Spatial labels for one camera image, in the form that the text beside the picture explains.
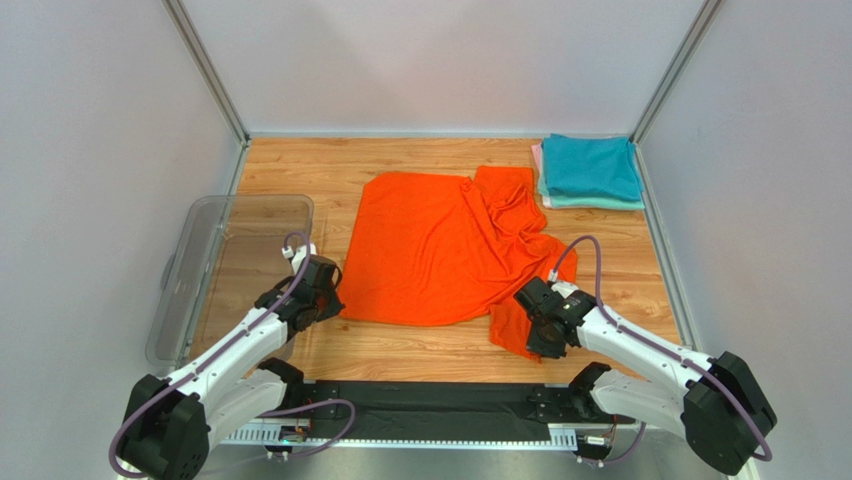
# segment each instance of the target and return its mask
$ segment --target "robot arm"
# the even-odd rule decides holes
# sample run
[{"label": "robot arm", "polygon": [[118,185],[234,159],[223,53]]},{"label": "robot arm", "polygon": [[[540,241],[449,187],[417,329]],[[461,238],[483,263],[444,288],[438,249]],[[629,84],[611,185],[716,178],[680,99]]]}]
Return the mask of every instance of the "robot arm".
[{"label": "robot arm", "polygon": [[[281,290],[293,277],[261,295],[231,332],[190,364],[169,378],[146,375],[133,387],[125,422],[162,396],[117,437],[117,456],[144,472],[136,478],[195,477],[209,452],[225,437],[282,404],[292,380],[286,378],[289,367],[276,358],[258,362],[292,342],[297,332],[343,309],[335,291],[339,269],[333,261],[307,255],[304,246],[295,255],[285,251],[285,256],[291,259],[293,271],[300,271],[309,258],[288,297],[282,300]],[[243,378],[255,365],[258,368],[251,376]]]},{"label": "robot arm", "polygon": [[588,348],[648,379],[638,380],[607,365],[592,364],[571,384],[583,392],[590,406],[633,417],[686,439],[702,460],[722,473],[736,475],[754,454],[758,440],[701,370],[733,393],[763,436],[777,422],[748,365],[736,355],[725,352],[714,359],[667,342],[609,307],[603,307],[605,315],[594,296],[567,282],[548,285],[533,278],[515,299],[533,323],[527,350],[560,358],[565,356],[566,345]]}]

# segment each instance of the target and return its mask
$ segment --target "stack of folded towels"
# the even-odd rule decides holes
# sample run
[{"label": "stack of folded towels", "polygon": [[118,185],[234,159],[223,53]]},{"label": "stack of folded towels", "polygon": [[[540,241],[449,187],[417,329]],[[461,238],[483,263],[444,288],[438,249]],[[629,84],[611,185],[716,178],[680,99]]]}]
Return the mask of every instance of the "stack of folded towels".
[{"label": "stack of folded towels", "polygon": [[627,137],[571,138],[552,134],[534,145],[538,192],[548,208],[642,210],[636,146]]}]

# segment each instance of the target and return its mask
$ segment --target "wood grain surface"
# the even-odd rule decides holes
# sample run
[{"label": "wood grain surface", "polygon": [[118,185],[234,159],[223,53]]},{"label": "wood grain surface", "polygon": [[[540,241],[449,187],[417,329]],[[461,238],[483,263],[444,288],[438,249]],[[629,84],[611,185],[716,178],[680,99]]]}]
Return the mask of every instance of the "wood grain surface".
[{"label": "wood grain surface", "polygon": [[[479,165],[532,167],[535,139],[255,139],[238,193],[304,194],[313,199],[312,240],[346,270],[346,252],[365,183],[387,171],[473,176]],[[626,318],[679,343],[642,212],[543,209],[545,233],[564,243],[593,234],[603,247],[603,298]],[[198,355],[239,322],[289,267],[275,237],[243,237],[223,249],[203,320]],[[577,283],[594,291],[594,249],[578,248]],[[333,318],[297,337],[290,362],[307,378],[338,380],[567,383],[605,357],[571,349],[536,363],[488,341],[489,318],[445,327],[407,327]]]}]

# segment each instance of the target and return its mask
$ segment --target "orange cloth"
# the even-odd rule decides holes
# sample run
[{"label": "orange cloth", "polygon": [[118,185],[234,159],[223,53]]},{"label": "orange cloth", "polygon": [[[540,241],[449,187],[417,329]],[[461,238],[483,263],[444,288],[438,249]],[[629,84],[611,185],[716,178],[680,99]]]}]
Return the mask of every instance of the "orange cloth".
[{"label": "orange cloth", "polygon": [[[530,322],[512,296],[546,277],[565,245],[544,235],[530,168],[475,180],[384,173],[364,186],[339,294],[353,320],[448,325],[491,314],[490,340],[527,358]],[[577,256],[560,267],[573,282]]]}]

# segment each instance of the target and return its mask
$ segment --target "white wall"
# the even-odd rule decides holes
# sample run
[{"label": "white wall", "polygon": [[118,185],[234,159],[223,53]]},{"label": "white wall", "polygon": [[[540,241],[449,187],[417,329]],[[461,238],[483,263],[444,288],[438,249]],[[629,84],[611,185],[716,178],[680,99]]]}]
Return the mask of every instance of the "white wall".
[{"label": "white wall", "polygon": [[699,338],[776,410],[762,478],[849,478],[852,4],[729,1],[642,146]]},{"label": "white wall", "polygon": [[187,0],[252,132],[627,133],[701,0]]},{"label": "white wall", "polygon": [[115,478],[163,266],[237,147],[160,2],[0,10],[0,476]]}]

